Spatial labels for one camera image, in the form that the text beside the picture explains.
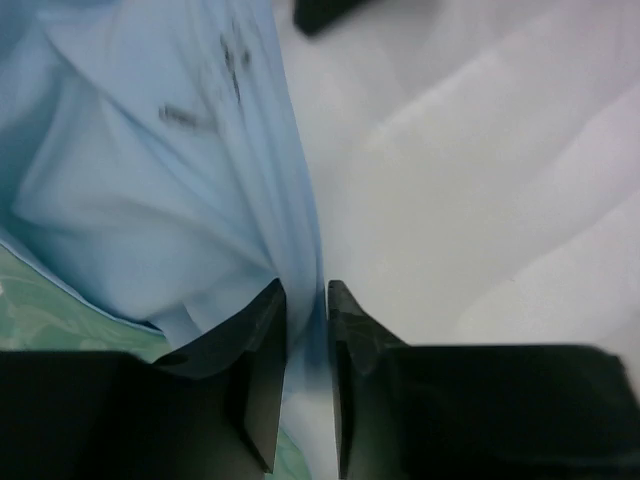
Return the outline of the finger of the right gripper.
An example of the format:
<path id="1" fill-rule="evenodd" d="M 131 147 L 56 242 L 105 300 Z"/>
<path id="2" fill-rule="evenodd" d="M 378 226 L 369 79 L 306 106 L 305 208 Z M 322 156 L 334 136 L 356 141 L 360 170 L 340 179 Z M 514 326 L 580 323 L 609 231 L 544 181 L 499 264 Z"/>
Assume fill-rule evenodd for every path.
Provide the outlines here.
<path id="1" fill-rule="evenodd" d="M 296 0 L 292 21 L 303 35 L 317 36 L 375 4 L 373 0 Z"/>

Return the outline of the white yellow pillow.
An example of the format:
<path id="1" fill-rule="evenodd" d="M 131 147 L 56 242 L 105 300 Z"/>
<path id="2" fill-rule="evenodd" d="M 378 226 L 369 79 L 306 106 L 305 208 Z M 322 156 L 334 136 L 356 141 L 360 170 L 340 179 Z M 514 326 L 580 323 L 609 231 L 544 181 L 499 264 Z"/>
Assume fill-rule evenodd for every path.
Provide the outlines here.
<path id="1" fill-rule="evenodd" d="M 274 3 L 328 279 L 418 343 L 639 329 L 639 5 Z"/>

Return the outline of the blue green pillowcase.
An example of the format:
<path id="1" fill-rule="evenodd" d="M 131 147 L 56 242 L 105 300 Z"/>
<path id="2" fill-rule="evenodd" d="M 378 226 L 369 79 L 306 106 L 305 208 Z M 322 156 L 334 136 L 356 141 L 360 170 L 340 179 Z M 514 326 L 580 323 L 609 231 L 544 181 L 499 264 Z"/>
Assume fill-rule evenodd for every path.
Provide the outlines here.
<path id="1" fill-rule="evenodd" d="M 281 426 L 337 475 L 321 240 L 268 1 L 1 5 L 1 346 L 151 358 L 283 283 Z"/>

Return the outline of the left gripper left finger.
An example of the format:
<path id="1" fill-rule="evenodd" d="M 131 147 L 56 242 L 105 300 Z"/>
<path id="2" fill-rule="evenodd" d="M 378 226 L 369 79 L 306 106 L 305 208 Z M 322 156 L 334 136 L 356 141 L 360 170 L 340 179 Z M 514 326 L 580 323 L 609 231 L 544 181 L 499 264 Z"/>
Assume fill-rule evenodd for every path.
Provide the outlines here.
<path id="1" fill-rule="evenodd" d="M 262 479 L 274 468 L 286 298 L 148 363 L 115 351 L 1 356 L 5 479 Z"/>

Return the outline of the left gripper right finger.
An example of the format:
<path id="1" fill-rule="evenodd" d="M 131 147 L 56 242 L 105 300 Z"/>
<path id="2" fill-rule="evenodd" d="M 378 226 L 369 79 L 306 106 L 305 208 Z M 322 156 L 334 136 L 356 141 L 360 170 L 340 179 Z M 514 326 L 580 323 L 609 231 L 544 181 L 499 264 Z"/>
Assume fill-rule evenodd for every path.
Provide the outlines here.
<path id="1" fill-rule="evenodd" d="M 328 285 L 343 479 L 635 479 L 639 402 L 589 345 L 411 345 Z"/>

